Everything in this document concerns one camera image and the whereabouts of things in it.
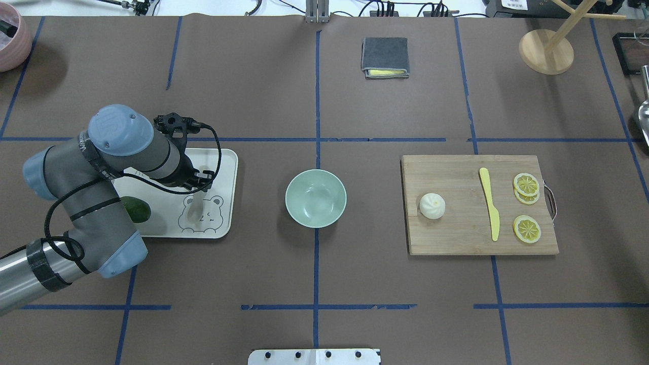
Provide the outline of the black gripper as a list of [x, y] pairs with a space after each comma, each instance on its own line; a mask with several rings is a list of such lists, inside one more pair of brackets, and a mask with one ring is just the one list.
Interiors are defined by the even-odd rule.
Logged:
[[180, 155], [180, 160], [175, 171], [175, 187], [207, 192], [211, 188], [213, 181], [214, 171], [209, 169], [196, 169], [193, 167], [192, 160], [187, 155]]

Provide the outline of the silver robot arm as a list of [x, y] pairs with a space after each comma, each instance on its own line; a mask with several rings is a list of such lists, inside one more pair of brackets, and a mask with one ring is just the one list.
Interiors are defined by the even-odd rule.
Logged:
[[176, 113], [150, 122], [112, 104], [77, 138], [26, 160], [26, 184], [53, 205], [42, 237], [2, 257], [2, 315], [90, 273], [109, 279], [141, 263], [148, 248], [114, 181], [129, 177], [177, 196], [208, 190], [220, 167], [200, 171], [185, 152], [188, 134], [202, 129], [215, 133]]

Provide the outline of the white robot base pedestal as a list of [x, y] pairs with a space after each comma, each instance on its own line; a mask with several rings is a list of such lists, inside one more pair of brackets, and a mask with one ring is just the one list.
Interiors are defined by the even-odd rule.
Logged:
[[257, 349], [248, 356], [248, 364], [381, 364], [379, 349]]

